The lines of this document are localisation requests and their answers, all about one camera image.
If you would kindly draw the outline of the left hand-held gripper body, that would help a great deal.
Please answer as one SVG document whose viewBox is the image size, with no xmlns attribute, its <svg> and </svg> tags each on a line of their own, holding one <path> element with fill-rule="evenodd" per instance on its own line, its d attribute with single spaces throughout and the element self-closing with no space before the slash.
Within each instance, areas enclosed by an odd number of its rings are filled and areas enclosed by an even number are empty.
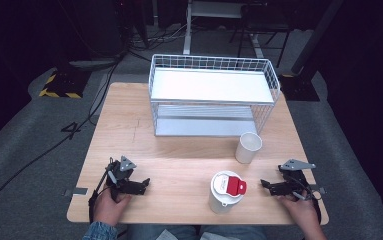
<svg viewBox="0 0 383 240">
<path fill-rule="evenodd" d="M 119 194 L 137 194 L 135 183 L 129 180 L 135 167 L 136 165 L 125 156 L 119 160 L 110 159 L 106 168 L 106 185 L 110 188 L 114 201 L 117 200 Z"/>
</svg>

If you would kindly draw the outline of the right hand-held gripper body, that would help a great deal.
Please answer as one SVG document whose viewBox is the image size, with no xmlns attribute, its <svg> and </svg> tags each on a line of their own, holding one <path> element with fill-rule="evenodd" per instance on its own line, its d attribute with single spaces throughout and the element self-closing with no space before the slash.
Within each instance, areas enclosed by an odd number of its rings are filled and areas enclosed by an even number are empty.
<svg viewBox="0 0 383 240">
<path fill-rule="evenodd" d="M 311 187 L 303 173 L 304 169 L 314 169 L 315 164 L 303 162 L 296 159 L 290 159 L 282 165 L 278 166 L 279 171 L 291 194 L 300 200 L 309 200 L 313 197 Z"/>
</svg>

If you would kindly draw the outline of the white cup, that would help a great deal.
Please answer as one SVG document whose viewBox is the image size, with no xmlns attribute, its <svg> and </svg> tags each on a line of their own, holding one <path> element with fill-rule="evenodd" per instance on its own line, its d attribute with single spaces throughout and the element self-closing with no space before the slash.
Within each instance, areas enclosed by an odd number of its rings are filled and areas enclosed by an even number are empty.
<svg viewBox="0 0 383 240">
<path fill-rule="evenodd" d="M 253 132 L 243 133 L 235 151 L 235 158 L 241 164 L 250 164 L 262 148 L 263 141 L 258 134 Z"/>
</svg>

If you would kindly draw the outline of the white tumbler with red lid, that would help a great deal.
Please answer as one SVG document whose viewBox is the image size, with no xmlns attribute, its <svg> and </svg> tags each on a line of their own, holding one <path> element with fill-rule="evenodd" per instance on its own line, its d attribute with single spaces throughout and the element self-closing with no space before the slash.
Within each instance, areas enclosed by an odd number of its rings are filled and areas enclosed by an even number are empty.
<svg viewBox="0 0 383 240">
<path fill-rule="evenodd" d="M 227 213 L 243 199 L 246 191 L 247 183 L 237 173 L 220 171 L 210 182 L 209 207 L 216 214 Z"/>
</svg>

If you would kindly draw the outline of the white wire rack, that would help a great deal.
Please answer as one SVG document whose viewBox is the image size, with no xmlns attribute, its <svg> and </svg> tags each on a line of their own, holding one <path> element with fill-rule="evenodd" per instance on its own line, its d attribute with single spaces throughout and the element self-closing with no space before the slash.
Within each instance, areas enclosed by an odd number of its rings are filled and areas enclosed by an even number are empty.
<svg viewBox="0 0 383 240">
<path fill-rule="evenodd" d="M 233 137 L 262 131 L 280 84 L 267 59 L 155 54 L 148 92 L 156 136 Z"/>
</svg>

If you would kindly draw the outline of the person's right hand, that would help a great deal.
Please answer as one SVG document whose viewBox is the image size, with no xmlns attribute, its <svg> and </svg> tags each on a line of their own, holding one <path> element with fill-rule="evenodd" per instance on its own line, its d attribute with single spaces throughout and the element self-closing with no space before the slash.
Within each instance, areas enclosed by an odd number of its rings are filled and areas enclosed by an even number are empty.
<svg viewBox="0 0 383 240">
<path fill-rule="evenodd" d="M 277 200 L 288 210 L 294 222 L 305 233 L 320 231 L 317 212 L 311 200 L 290 200 L 279 196 Z"/>
</svg>

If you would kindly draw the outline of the person's left hand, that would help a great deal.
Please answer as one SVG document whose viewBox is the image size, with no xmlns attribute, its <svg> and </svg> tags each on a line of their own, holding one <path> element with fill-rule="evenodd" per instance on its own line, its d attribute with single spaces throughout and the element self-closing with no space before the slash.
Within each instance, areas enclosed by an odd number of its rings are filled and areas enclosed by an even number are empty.
<svg viewBox="0 0 383 240">
<path fill-rule="evenodd" d="M 131 199 L 131 195 L 120 195 L 116 200 L 113 200 L 111 192 L 104 190 L 95 202 L 93 220 L 109 226 L 116 226 Z"/>
</svg>

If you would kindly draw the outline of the grey tape strip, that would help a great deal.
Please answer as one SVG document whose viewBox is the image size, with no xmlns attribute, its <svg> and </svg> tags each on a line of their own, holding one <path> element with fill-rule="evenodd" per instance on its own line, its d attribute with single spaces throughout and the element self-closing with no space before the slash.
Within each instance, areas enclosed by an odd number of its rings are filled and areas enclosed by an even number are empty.
<svg viewBox="0 0 383 240">
<path fill-rule="evenodd" d="M 88 188 L 65 189 L 62 196 L 72 197 L 74 195 L 86 195 L 87 192 L 88 192 Z"/>
</svg>

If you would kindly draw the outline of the person's legs in jeans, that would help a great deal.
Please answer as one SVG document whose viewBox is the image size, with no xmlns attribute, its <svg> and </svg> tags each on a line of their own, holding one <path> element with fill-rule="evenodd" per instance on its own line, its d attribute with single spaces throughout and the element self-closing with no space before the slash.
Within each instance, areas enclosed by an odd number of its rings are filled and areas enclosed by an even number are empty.
<svg viewBox="0 0 383 240">
<path fill-rule="evenodd" d="M 132 224 L 127 240 L 267 240 L 259 225 Z"/>
</svg>

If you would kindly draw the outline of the black floor plate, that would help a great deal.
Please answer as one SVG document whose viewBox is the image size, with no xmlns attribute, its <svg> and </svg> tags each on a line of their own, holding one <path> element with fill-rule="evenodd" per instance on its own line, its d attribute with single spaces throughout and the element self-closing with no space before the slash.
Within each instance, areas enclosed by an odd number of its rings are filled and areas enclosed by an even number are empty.
<svg viewBox="0 0 383 240">
<path fill-rule="evenodd" d="M 318 102 L 320 100 L 313 84 L 300 76 L 282 74 L 278 77 L 280 89 L 287 101 Z"/>
</svg>

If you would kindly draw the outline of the black yellow striped base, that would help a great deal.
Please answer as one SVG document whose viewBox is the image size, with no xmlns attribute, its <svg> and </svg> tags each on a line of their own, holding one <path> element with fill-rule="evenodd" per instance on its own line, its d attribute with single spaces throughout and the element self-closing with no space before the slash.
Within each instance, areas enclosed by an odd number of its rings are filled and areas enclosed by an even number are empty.
<svg viewBox="0 0 383 240">
<path fill-rule="evenodd" d="M 39 96 L 82 98 L 90 76 L 91 73 L 89 71 L 75 70 L 63 72 L 55 70 L 47 79 Z"/>
</svg>

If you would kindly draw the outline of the black chair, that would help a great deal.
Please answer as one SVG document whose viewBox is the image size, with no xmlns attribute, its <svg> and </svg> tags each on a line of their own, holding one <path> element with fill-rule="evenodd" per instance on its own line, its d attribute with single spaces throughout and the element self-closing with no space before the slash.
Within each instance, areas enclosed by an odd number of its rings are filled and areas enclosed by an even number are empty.
<svg viewBox="0 0 383 240">
<path fill-rule="evenodd" d="M 255 48 L 260 48 L 255 44 L 258 35 L 269 35 L 264 46 L 267 49 L 279 50 L 276 63 L 276 66 L 279 67 L 291 31 L 290 18 L 280 3 L 272 3 L 270 0 L 249 0 L 240 7 L 240 19 L 234 28 L 230 42 L 234 40 L 236 34 L 239 34 L 237 56 L 240 57 L 244 48 L 245 35 L 249 37 Z M 270 46 L 270 42 L 278 33 L 284 35 L 282 44 L 280 46 Z"/>
</svg>

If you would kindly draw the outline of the white desk leg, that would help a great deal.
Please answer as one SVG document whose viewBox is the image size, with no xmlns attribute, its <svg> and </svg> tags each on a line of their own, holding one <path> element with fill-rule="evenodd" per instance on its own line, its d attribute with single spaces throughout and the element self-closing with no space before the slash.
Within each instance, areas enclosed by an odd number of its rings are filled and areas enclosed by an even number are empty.
<svg viewBox="0 0 383 240">
<path fill-rule="evenodd" d="M 187 0 L 186 31 L 185 31 L 184 44 L 183 44 L 184 55 L 189 55 L 191 52 L 192 3 L 193 3 L 193 0 Z"/>
</svg>

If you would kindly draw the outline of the black slanted post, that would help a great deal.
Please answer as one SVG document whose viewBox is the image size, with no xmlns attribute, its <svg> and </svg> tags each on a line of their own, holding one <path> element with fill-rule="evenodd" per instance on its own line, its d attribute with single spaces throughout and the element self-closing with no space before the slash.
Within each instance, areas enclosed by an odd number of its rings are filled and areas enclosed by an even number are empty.
<svg viewBox="0 0 383 240">
<path fill-rule="evenodd" d="M 312 57 L 315 56 L 316 47 L 320 43 L 324 33 L 333 21 L 344 0 L 332 0 L 317 24 L 314 32 L 291 68 L 293 74 L 301 74 L 308 66 Z"/>
</svg>

